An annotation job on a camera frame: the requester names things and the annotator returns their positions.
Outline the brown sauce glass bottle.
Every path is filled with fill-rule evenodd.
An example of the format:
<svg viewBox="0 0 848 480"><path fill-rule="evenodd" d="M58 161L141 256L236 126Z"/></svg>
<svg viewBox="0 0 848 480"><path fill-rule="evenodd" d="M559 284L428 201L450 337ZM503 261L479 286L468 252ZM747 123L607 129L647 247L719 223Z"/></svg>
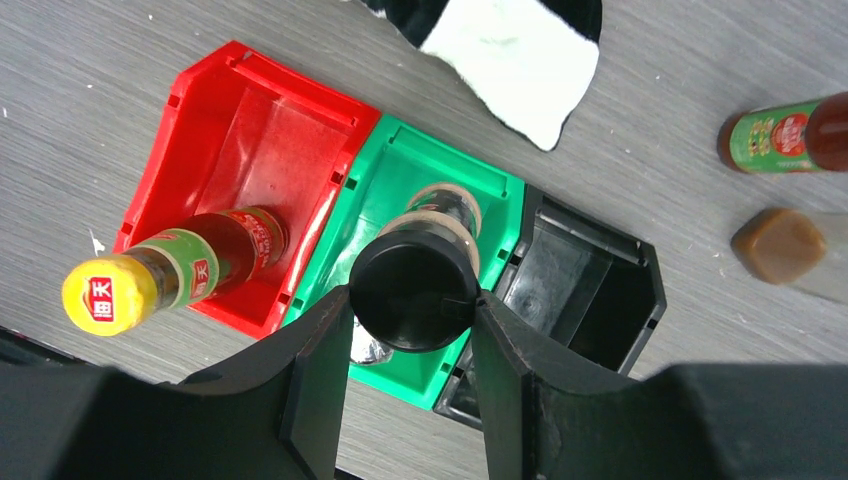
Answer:
<svg viewBox="0 0 848 480"><path fill-rule="evenodd" d="M756 279L847 303L847 215L767 208L737 230L731 249Z"/></svg>

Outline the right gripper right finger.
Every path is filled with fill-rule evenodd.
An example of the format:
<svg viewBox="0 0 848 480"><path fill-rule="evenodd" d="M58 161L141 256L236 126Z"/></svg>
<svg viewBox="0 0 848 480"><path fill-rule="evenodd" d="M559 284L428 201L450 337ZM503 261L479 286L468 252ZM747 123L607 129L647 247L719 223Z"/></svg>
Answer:
<svg viewBox="0 0 848 480"><path fill-rule="evenodd" d="M642 381L588 361L484 292L472 327L493 479L843 479L847 369L701 364Z"/></svg>

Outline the red label spice jar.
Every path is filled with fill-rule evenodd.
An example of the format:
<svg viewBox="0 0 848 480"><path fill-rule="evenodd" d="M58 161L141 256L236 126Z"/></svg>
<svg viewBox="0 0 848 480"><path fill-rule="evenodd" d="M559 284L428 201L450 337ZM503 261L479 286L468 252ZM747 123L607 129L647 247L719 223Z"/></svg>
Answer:
<svg viewBox="0 0 848 480"><path fill-rule="evenodd" d="M361 328L394 351L428 353L472 324L480 294L482 210L448 182L415 193L358 254L349 299Z"/></svg>

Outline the green label spice jar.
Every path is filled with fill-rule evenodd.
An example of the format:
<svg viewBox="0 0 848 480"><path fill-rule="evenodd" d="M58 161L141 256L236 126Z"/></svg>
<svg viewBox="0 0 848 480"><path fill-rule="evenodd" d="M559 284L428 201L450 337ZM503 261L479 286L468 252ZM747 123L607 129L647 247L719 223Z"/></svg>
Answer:
<svg viewBox="0 0 848 480"><path fill-rule="evenodd" d="M372 337L360 324L357 317L353 320L350 362L356 365L371 366L391 360L394 350Z"/></svg>

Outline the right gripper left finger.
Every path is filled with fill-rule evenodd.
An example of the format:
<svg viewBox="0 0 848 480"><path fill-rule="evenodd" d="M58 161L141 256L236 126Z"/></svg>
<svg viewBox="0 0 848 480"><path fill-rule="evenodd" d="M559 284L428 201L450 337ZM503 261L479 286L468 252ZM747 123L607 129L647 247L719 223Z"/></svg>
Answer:
<svg viewBox="0 0 848 480"><path fill-rule="evenodd" d="M179 383L1 332L5 479L343 479L346 287Z"/></svg>

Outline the yellow cap chili sauce bottle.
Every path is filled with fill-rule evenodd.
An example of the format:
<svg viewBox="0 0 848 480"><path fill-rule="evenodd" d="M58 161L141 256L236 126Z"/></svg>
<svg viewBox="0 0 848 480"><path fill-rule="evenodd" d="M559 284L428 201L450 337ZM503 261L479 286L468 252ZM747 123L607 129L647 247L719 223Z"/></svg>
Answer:
<svg viewBox="0 0 848 480"><path fill-rule="evenodd" d="M734 114L719 130L717 153L746 174L845 172L847 94Z"/></svg>

